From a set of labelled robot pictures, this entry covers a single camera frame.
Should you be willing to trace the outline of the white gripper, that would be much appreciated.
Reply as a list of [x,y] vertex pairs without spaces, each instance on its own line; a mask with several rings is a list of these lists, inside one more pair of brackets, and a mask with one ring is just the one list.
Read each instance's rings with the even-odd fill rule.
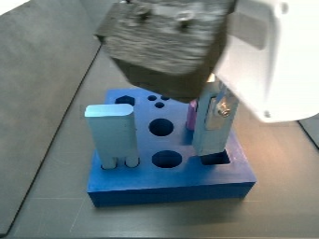
[[[264,122],[319,114],[319,0],[236,0],[216,76]],[[221,128],[231,113],[220,92],[205,129]]]

